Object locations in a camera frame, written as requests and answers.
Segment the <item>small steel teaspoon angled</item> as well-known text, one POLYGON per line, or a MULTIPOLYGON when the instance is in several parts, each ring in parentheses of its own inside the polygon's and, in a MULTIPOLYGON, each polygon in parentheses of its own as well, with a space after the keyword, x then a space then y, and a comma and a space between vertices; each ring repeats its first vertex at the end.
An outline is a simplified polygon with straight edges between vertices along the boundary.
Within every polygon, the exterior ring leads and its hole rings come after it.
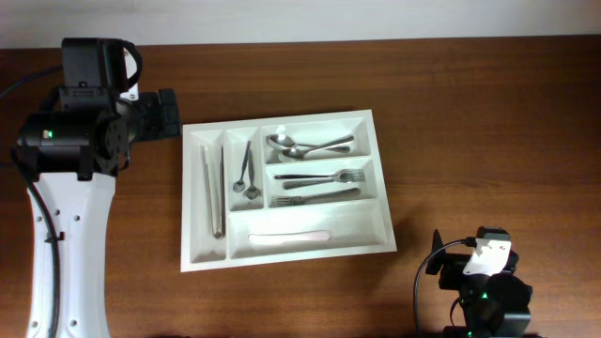
POLYGON ((242 164, 241 164, 241 169, 240 169, 240 176, 239 176, 239 179, 237 181, 235 181, 232 186, 232 190, 235 193, 243 192, 246 187, 244 177, 245 177, 246 169, 247 169, 248 162, 249 162, 251 144, 252 144, 251 141, 248 141, 246 144, 246 147, 244 150, 244 156, 243 156, 243 160, 242 160, 242 164))

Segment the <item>steel fork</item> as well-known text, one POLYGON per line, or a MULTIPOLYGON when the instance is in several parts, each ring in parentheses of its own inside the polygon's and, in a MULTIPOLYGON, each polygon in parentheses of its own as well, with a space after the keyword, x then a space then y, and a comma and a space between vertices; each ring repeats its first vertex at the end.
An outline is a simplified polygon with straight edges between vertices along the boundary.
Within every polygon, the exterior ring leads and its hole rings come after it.
POLYGON ((331 199, 335 197, 355 196, 361 193, 360 188, 345 189, 336 192, 323 192, 305 196, 282 196, 276 197, 274 202, 276 207, 293 207, 306 205, 314 200, 331 199))
POLYGON ((341 172, 324 177, 303 177, 298 180, 286 181, 282 184, 284 190, 293 190, 325 183, 356 183, 364 182, 366 175, 364 172, 341 172))
POLYGON ((335 181, 365 181, 366 175, 361 169, 342 169, 329 175, 301 175, 287 174, 276 175, 274 179, 308 179, 308 178, 332 178, 335 181))

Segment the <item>white plastic knife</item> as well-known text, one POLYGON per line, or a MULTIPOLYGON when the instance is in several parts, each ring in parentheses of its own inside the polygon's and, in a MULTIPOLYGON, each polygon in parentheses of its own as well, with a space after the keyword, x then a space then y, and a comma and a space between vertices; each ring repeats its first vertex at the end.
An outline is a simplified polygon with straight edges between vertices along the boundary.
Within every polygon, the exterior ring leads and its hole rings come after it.
POLYGON ((284 245, 289 242, 328 241, 331 233, 325 230, 287 234, 250 234, 248 239, 256 245, 284 245))

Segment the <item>small steel teaspoon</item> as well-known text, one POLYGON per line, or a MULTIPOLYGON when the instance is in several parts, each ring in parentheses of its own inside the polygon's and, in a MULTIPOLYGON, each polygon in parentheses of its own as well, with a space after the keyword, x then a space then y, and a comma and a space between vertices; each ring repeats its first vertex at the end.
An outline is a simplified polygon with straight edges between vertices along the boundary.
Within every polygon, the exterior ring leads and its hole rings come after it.
POLYGON ((255 169, 253 151, 248 151, 248 177, 250 186, 244 191, 244 196, 249 200, 255 200, 261 195, 261 190, 255 185, 255 169))

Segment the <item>steel tablespoon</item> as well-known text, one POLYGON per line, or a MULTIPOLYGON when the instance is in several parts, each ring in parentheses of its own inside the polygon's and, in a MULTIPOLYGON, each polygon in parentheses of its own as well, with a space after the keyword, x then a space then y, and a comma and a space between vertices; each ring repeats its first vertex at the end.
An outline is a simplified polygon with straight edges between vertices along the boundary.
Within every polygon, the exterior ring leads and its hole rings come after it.
POLYGON ((282 162, 302 161, 308 154, 321 150, 348 153, 348 145, 351 144, 354 140, 355 137, 353 135, 348 135, 317 146, 309 146, 307 148, 292 147, 280 151, 277 155, 277 159, 282 162))
MULTIPOLYGON (((277 150, 285 150, 294 147, 311 147, 308 144, 299 144, 295 142, 290 136, 285 134, 270 134, 266 137, 267 143, 277 150)), ((348 153, 350 151, 349 146, 336 146, 329 148, 329 151, 348 153)))

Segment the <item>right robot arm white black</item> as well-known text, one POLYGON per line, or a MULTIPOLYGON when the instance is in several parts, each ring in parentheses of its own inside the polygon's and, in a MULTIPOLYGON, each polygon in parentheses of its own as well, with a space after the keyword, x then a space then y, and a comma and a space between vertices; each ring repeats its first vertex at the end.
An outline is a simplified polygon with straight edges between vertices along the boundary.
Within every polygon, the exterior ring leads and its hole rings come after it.
POLYGON ((479 227, 473 237, 444 243, 433 233, 431 254, 417 276, 437 275, 439 288, 458 293, 465 324, 451 324, 442 337, 523 337, 532 315, 532 287, 515 276, 519 256, 512 250, 509 233, 501 228, 479 227))

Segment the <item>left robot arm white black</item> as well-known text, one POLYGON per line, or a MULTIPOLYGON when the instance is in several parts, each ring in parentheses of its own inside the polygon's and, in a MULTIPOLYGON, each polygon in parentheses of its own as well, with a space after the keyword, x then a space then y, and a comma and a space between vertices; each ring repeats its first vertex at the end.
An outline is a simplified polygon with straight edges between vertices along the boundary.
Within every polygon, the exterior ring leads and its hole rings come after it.
POLYGON ((34 227, 30 337, 105 337, 107 223, 135 143, 182 133, 173 89, 140 92, 143 58, 119 38, 65 38, 62 84, 20 128, 10 157, 34 227))

